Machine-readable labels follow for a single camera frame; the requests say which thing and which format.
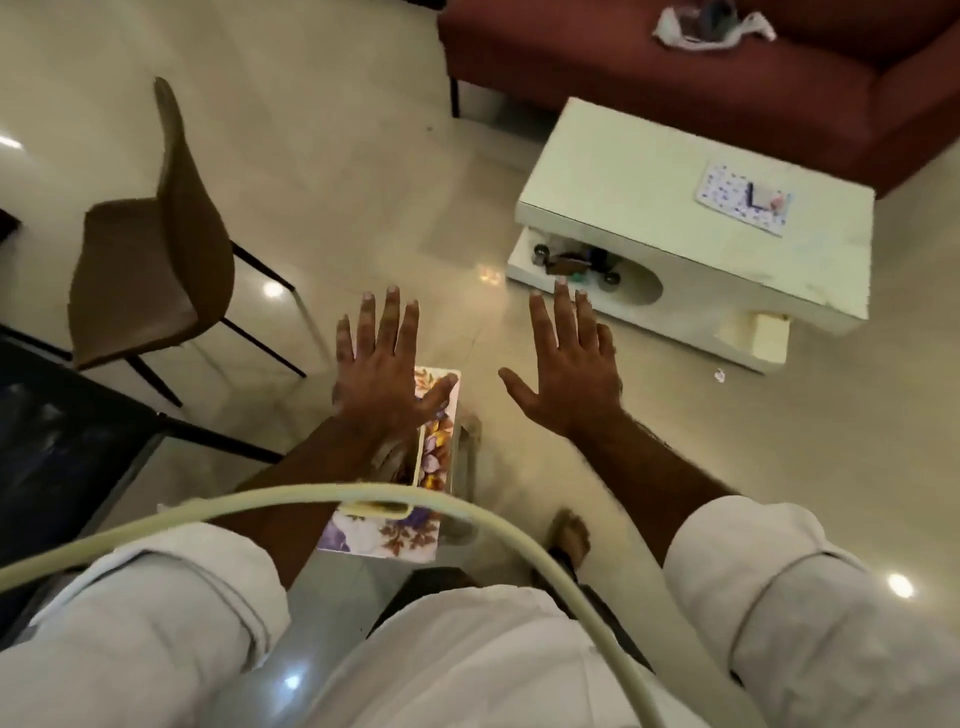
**red sofa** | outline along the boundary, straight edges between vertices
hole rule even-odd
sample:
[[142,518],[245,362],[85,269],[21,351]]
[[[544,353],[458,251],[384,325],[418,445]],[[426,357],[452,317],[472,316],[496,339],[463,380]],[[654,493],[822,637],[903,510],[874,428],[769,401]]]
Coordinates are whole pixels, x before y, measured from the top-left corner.
[[664,0],[450,0],[457,81],[577,96],[883,195],[960,135],[960,0],[749,0],[780,37],[701,54],[651,37]]

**hairy forearm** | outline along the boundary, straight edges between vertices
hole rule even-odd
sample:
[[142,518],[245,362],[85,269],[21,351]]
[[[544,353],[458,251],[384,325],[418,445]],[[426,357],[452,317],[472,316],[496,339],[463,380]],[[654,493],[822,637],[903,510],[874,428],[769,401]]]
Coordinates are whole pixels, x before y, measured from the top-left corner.
[[[237,491],[356,480],[366,474],[382,440],[379,432],[331,417],[283,460],[254,475]],[[274,560],[280,583],[289,589],[317,547],[337,505],[274,505],[224,516],[213,523],[264,548]]]
[[626,412],[571,440],[626,509],[661,566],[684,521],[705,503],[732,495]]

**white sleeve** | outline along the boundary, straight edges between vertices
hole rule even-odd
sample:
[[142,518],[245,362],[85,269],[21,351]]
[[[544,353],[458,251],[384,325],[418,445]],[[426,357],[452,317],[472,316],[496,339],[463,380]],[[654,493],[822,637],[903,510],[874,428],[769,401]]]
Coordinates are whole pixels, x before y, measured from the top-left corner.
[[684,523],[667,585],[775,728],[949,725],[960,643],[921,619],[803,508],[719,498]]
[[0,722],[173,726],[289,623],[270,556],[206,523],[124,546],[77,577],[0,653]]

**white cable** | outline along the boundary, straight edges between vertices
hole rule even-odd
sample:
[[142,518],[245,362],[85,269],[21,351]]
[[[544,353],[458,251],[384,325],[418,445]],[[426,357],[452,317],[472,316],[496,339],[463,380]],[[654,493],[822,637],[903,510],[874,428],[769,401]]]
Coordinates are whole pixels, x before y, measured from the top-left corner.
[[597,650],[610,666],[643,728],[665,728],[653,696],[640,676],[640,670],[620,649],[613,632],[597,614],[580,588],[542,546],[512,523],[479,506],[444,493],[424,488],[403,488],[390,483],[336,483],[323,485],[283,485],[244,491],[231,496],[188,500],[155,516],[126,523],[94,534],[72,544],[24,559],[0,569],[0,594],[21,584],[52,573],[89,564],[118,546],[144,538],[176,525],[209,521],[238,511],[283,503],[323,503],[330,501],[388,501],[429,508],[489,528],[504,543],[539,571],[580,621]]

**white coffee table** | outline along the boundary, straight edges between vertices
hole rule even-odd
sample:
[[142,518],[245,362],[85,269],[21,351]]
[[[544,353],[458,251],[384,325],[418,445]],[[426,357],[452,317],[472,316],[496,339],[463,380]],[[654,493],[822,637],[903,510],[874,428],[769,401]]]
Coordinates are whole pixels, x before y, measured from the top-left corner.
[[[694,201],[708,164],[789,190],[783,237]],[[786,361],[790,321],[832,333],[867,320],[874,191],[570,99],[516,205],[508,278],[553,290],[533,249],[621,255],[622,281],[583,284],[618,319],[760,372]]]

